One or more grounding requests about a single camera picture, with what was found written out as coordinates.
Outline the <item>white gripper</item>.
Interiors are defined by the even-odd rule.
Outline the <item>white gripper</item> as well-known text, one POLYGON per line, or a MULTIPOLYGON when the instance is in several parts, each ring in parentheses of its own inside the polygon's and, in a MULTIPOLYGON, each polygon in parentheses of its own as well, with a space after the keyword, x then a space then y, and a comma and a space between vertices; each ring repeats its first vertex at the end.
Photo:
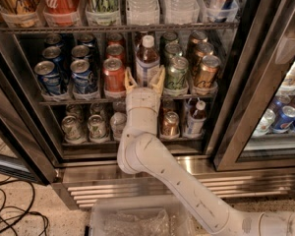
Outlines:
POLYGON ((159 112, 160 95, 163 93, 165 80, 165 67, 161 65, 159 71, 149 82, 149 88, 137 88, 138 84, 133 78, 129 67, 125 70, 124 86, 126 89, 126 110, 130 112, 136 108, 159 112))

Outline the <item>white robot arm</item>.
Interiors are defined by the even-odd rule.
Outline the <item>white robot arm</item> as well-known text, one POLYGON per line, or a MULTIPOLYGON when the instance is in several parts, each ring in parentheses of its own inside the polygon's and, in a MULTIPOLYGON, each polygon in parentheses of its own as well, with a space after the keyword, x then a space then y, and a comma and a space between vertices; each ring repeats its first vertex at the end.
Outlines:
POLYGON ((160 180, 212 236, 295 236, 295 212, 240 211, 183 169, 156 136, 165 69, 141 88, 125 70, 127 123, 117 161, 127 174, 145 172, 160 180))

